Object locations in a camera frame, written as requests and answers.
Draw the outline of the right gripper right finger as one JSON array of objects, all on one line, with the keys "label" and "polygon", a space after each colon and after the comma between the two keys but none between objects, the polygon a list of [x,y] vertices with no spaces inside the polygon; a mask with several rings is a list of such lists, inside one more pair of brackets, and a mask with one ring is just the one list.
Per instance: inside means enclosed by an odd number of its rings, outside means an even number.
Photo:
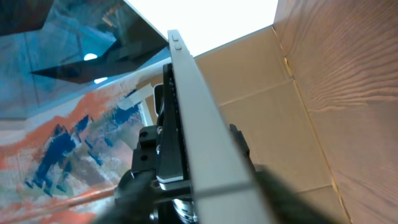
[{"label": "right gripper right finger", "polygon": [[255,178],[279,223],[335,224],[332,217],[322,213],[291,191],[265,166],[255,166]]}]

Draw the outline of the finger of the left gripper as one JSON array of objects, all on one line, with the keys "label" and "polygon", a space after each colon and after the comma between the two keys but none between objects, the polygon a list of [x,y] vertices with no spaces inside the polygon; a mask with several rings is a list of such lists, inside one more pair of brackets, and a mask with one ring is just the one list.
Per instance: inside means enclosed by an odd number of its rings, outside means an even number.
[{"label": "finger of the left gripper", "polygon": [[251,168],[251,170],[255,171],[254,164],[252,163],[252,160],[250,158],[250,149],[244,138],[242,131],[239,130],[234,124],[230,124],[229,128],[248,166]]}]

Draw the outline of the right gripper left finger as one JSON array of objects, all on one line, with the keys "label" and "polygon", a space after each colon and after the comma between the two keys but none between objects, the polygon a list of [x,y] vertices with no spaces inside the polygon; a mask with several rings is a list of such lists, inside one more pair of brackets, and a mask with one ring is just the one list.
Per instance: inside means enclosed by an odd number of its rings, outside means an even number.
[{"label": "right gripper left finger", "polygon": [[130,182],[116,203],[92,224],[147,224],[154,209],[155,192],[150,186],[154,171],[147,171]]}]

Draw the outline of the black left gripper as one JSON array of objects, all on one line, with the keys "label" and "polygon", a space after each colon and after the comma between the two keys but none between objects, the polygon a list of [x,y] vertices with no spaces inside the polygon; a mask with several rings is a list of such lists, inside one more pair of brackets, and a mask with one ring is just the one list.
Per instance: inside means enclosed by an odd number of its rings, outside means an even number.
[{"label": "black left gripper", "polygon": [[155,112],[157,125],[139,131],[131,168],[115,188],[115,203],[130,182],[144,172],[154,171],[150,186],[155,202],[150,223],[198,223],[171,63],[163,66],[163,83],[155,86]]}]

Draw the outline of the Galaxy S25 Ultra smartphone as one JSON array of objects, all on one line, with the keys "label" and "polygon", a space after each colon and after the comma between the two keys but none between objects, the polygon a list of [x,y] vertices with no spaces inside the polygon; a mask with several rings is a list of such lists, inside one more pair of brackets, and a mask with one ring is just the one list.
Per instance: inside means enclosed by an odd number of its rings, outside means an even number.
[{"label": "Galaxy S25 Ultra smartphone", "polygon": [[182,36],[168,38],[199,222],[277,223]]}]

